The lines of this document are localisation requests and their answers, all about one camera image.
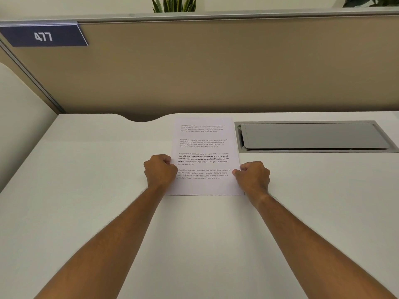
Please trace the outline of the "person's right hand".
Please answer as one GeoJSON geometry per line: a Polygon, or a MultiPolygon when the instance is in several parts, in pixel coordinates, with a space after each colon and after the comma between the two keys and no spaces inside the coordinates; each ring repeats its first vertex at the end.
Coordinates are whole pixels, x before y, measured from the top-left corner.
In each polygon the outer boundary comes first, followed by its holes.
{"type": "Polygon", "coordinates": [[[242,177],[235,177],[240,188],[249,197],[258,197],[268,194],[270,171],[263,162],[247,162],[240,166],[240,170],[247,170],[242,177]]]}

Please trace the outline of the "person's left hand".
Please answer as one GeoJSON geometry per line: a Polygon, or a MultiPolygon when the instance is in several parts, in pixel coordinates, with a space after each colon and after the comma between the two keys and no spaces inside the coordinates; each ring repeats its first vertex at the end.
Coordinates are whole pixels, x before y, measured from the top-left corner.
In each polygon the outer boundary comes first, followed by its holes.
{"type": "Polygon", "coordinates": [[[144,174],[147,178],[148,188],[158,188],[167,191],[177,176],[177,168],[164,167],[165,154],[152,155],[144,162],[144,174]]]}

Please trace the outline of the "white printed paper sheet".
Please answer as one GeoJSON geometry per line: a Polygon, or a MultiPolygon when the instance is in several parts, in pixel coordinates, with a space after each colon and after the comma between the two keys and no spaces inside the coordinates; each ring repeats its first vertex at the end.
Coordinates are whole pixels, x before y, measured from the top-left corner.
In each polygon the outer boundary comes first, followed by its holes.
{"type": "Polygon", "coordinates": [[[176,179],[168,195],[244,195],[232,174],[240,169],[235,125],[229,117],[177,118],[171,163],[176,179]]]}

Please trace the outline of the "person's right forearm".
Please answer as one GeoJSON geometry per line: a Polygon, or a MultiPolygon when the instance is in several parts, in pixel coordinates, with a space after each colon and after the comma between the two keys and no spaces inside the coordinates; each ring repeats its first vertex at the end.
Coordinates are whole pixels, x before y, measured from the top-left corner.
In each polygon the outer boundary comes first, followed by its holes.
{"type": "Polygon", "coordinates": [[[267,191],[247,195],[308,299],[397,299],[267,191]]]}

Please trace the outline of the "person's left forearm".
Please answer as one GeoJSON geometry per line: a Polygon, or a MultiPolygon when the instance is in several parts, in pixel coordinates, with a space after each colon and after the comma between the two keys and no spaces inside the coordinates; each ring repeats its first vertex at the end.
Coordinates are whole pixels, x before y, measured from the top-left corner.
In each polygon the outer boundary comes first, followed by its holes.
{"type": "Polygon", "coordinates": [[[170,184],[148,185],[121,214],[87,241],[34,299],[117,299],[170,184]]]}

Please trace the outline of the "beige desk partition panel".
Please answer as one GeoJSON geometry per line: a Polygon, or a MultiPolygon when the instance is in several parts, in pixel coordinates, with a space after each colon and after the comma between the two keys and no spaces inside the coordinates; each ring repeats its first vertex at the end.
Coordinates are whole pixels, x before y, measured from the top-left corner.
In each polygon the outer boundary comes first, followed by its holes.
{"type": "Polygon", "coordinates": [[[0,18],[50,23],[89,45],[0,63],[58,114],[399,110],[399,7],[0,18]]]}

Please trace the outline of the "white side desk panel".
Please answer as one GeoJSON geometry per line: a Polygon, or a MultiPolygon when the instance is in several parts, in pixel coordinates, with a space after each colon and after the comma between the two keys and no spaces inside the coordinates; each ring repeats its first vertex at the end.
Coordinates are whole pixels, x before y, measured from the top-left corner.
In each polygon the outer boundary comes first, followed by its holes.
{"type": "Polygon", "coordinates": [[[56,118],[36,93],[0,64],[0,192],[56,118]]]}

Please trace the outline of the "green spiky-leaf plant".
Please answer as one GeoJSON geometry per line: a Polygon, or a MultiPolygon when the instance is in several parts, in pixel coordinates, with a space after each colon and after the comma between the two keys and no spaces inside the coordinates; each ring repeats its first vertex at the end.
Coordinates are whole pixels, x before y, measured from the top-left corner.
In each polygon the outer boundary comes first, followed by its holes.
{"type": "Polygon", "coordinates": [[[154,13],[195,12],[196,0],[151,0],[154,13]]]}

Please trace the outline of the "blue number sign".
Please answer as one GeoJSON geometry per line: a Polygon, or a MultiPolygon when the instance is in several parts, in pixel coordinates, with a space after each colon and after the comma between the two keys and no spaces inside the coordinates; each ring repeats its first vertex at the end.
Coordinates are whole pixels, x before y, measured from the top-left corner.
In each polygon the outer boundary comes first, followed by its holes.
{"type": "Polygon", "coordinates": [[[0,25],[0,33],[12,47],[89,45],[77,23],[0,25]]]}

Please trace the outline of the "dark green leafy plant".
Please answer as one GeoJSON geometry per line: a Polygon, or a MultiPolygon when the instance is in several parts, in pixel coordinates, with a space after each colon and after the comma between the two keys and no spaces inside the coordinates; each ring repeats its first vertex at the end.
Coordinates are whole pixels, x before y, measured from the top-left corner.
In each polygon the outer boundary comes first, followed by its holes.
{"type": "Polygon", "coordinates": [[[399,0],[345,0],[343,8],[399,7],[399,0]]]}

